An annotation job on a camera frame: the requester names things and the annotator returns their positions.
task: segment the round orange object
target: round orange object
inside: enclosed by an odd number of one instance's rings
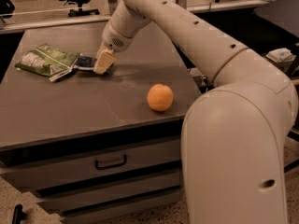
[[[174,101],[174,94],[171,89],[163,84],[156,84],[149,89],[148,104],[156,111],[167,110]]]

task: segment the robotic hand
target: robotic hand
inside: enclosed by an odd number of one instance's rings
[[[297,116],[292,82],[263,57],[171,0],[121,0],[94,72],[154,21],[213,82],[184,119],[181,158],[191,224],[287,224],[285,138]]]

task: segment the cabinet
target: cabinet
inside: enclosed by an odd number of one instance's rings
[[[177,202],[181,126],[200,95],[155,24],[118,54],[105,77],[77,72],[50,83],[14,68],[24,52],[45,42],[94,56],[105,24],[27,30],[0,85],[0,175],[68,224]],[[175,97],[163,113],[146,103],[150,87],[161,82]]]

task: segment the black handle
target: black handle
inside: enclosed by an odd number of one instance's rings
[[[13,213],[12,224],[20,224],[22,220],[26,218],[26,215],[22,211],[22,205],[17,204]]]
[[[124,154],[123,155],[123,161],[121,163],[117,163],[117,164],[113,164],[113,165],[109,165],[109,166],[104,166],[101,167],[100,166],[100,161],[95,161],[95,168],[97,170],[106,170],[106,169],[110,169],[110,168],[117,168],[117,167],[121,167],[123,166],[125,163],[127,163],[127,156]]]

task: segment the speckled floor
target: speckled floor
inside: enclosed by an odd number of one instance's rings
[[[285,163],[299,158],[299,143],[287,138],[285,146]],[[289,224],[299,223],[299,167],[286,175]],[[11,224],[14,207],[20,203],[27,214],[24,224],[59,224],[59,216],[48,215],[35,204],[36,197],[31,193],[19,193],[5,180],[0,178],[0,224]],[[97,224],[188,224],[188,210],[185,195],[181,201],[167,206],[146,210],[144,212],[114,217],[97,222]]]

